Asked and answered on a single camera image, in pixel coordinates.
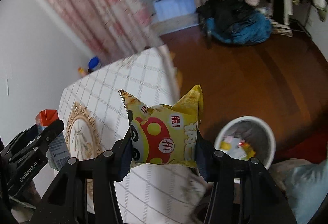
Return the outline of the yellow packet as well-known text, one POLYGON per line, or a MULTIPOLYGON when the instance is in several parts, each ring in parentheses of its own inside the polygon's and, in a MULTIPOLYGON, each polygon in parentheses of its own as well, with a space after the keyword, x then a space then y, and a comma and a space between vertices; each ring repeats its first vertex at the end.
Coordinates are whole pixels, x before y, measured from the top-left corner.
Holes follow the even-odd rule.
POLYGON ((246 153, 246 160, 256 156, 256 152, 249 143, 244 142, 244 144, 242 145, 242 149, 246 153))

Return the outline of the white round trash bin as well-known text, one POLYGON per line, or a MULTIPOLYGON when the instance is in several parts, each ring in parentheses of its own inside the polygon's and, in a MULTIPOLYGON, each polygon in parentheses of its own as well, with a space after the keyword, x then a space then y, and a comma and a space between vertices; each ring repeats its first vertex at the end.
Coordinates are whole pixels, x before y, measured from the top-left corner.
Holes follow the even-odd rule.
POLYGON ((271 166, 276 151, 275 136, 270 126, 258 117, 242 116, 230 121, 217 135, 214 147, 232 158, 246 160, 244 142, 252 146, 255 157, 266 168, 271 166))

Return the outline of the pink floral curtain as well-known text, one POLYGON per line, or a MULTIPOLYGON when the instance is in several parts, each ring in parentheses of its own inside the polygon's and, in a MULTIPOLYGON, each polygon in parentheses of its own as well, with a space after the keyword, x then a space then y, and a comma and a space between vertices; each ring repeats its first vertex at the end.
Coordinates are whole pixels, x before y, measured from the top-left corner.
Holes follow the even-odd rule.
POLYGON ((46 0, 103 64, 158 47, 141 0, 46 0))

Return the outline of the light blue bedding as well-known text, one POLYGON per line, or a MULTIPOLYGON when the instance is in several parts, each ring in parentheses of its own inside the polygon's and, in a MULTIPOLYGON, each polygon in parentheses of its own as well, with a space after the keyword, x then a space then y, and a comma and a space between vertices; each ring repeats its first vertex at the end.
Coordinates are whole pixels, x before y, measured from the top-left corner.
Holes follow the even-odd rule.
POLYGON ((292 158, 271 165, 269 172, 285 191, 297 223, 308 223, 327 195, 327 160, 314 164, 292 158))

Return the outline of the blue white milk carton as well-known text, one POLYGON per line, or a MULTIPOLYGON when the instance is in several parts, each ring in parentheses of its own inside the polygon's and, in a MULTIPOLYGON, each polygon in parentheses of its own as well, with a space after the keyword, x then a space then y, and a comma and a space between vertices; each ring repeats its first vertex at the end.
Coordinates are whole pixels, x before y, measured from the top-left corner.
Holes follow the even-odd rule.
MULTIPOLYGON (((40 134, 46 129, 53 121, 58 119, 58 112, 54 109, 46 109, 41 111, 36 116, 36 125, 38 133, 40 134)), ((63 165, 71 157, 68 151, 65 137, 63 133, 57 135, 56 138, 50 140, 48 151, 46 153, 49 165, 56 171, 59 171, 63 165)))

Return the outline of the blue black clothes pile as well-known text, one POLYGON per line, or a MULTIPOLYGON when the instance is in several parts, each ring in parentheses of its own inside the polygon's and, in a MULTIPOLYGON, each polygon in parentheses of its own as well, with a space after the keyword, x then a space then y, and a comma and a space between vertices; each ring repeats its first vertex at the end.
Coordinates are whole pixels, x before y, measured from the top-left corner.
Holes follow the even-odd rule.
POLYGON ((272 25, 244 0, 208 0, 196 8, 198 23, 208 41, 225 45, 254 45, 266 41, 272 25))

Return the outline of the orange bottle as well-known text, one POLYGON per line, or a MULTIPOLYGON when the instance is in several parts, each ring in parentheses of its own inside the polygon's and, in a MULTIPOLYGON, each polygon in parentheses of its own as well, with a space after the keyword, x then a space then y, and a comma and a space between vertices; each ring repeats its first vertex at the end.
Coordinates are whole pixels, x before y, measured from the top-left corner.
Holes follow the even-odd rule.
POLYGON ((88 72, 83 67, 78 68, 78 73, 81 77, 86 77, 88 75, 88 72))

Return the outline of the yellow snack bag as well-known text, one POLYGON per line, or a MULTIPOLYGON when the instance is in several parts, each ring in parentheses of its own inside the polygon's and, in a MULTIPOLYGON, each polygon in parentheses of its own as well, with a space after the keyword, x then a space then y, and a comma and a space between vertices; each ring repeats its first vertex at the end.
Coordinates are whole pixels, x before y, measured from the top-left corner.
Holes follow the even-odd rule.
POLYGON ((119 94, 128 115, 134 163, 196 167, 197 131, 204 106, 200 85, 173 106, 148 107, 124 90, 119 94))

